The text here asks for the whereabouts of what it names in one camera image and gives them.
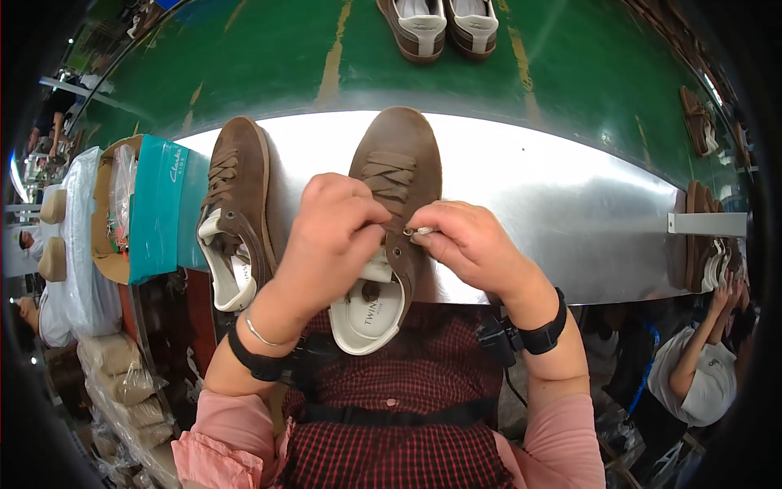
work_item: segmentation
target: black wristband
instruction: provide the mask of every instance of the black wristband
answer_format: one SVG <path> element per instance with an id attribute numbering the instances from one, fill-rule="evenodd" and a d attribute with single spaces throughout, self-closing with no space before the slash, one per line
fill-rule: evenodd
<path id="1" fill-rule="evenodd" d="M 524 348 L 533 355 L 539 355 L 553 350 L 557 346 L 557 338 L 565 329 L 568 320 L 568 307 L 565 305 L 565 295 L 558 288 L 554 288 L 559 297 L 559 310 L 554 321 L 539 327 L 538 329 L 520 329 L 518 335 L 522 338 Z"/>
<path id="2" fill-rule="evenodd" d="M 231 351 L 234 352 L 234 355 L 242 365 L 247 367 L 254 379 L 263 380 L 264 382 L 280 380 L 285 359 L 267 357 L 247 351 L 236 332 L 236 328 L 239 327 L 240 323 L 240 321 L 237 321 L 236 326 L 228 330 L 228 345 L 231 347 Z"/>

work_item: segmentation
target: teal box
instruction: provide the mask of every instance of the teal box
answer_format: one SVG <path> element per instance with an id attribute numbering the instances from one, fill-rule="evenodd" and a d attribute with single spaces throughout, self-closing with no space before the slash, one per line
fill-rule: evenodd
<path id="1" fill-rule="evenodd" d="M 196 226 L 209 159 L 156 136 L 141 137 L 131 203 L 128 282 L 143 283 L 177 266 L 205 271 Z"/>

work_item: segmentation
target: cardboard box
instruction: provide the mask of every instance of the cardboard box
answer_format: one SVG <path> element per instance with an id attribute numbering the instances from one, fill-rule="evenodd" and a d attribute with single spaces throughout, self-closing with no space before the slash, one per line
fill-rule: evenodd
<path id="1" fill-rule="evenodd" d="M 114 150 L 123 144 L 132 146 L 138 157 L 127 259 L 114 252 L 106 237 Z M 205 270 L 206 260 L 191 223 L 198 221 L 200 209 L 194 203 L 206 195 L 208 171 L 205 156 L 155 136 L 136 135 L 109 146 L 100 156 L 93 192 L 91 253 L 98 270 L 109 280 L 126 285 L 175 271 L 177 265 Z M 183 224 L 192 229 L 182 228 Z"/>

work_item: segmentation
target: black strap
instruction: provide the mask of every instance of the black strap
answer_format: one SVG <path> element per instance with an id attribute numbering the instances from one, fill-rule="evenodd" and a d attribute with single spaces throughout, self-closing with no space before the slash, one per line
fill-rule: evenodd
<path id="1" fill-rule="evenodd" d="M 424 426 L 432 424 L 471 426 L 494 413 L 497 399 L 481 397 L 439 411 L 421 415 L 414 412 L 395 412 L 365 409 L 357 406 L 335 408 L 333 406 L 306 403 L 302 422 L 338 422 L 353 426 Z"/>
<path id="2" fill-rule="evenodd" d="M 557 346 L 557 338 L 565 329 L 565 322 L 568 319 L 568 307 L 565 305 L 565 295 L 559 288 L 556 288 L 559 297 L 559 309 L 554 321 L 539 327 L 538 329 L 524 330 L 520 329 L 518 335 L 522 338 L 524 348 L 533 354 L 539 355 L 553 350 Z"/>
<path id="3" fill-rule="evenodd" d="M 233 328 L 228 329 L 228 345 L 231 347 L 231 351 L 234 352 L 234 355 L 242 365 L 247 367 L 253 378 L 263 380 L 264 382 L 279 380 L 282 376 L 284 359 L 252 354 L 247 351 L 236 333 L 236 327 L 239 323 L 240 321 L 238 320 Z"/>

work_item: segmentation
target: blue hose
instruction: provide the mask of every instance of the blue hose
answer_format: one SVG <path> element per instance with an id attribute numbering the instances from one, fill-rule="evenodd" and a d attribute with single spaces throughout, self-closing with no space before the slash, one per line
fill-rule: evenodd
<path id="1" fill-rule="evenodd" d="M 651 324 L 650 322 L 645 322 L 644 327 L 646 327 L 646 330 L 655 338 L 655 345 L 651 349 L 651 358 L 649 359 L 649 363 L 644 369 L 644 378 L 641 380 L 640 385 L 638 386 L 638 391 L 636 392 L 635 397 L 633 397 L 633 402 L 630 404 L 630 408 L 627 409 L 628 416 L 633 414 L 633 410 L 635 409 L 636 404 L 638 404 L 638 400 L 640 399 L 640 393 L 642 393 L 644 391 L 644 387 L 646 387 L 646 381 L 649 379 L 651 366 L 655 363 L 655 348 L 657 347 L 658 343 L 660 343 L 660 333 L 657 333 L 655 325 Z"/>

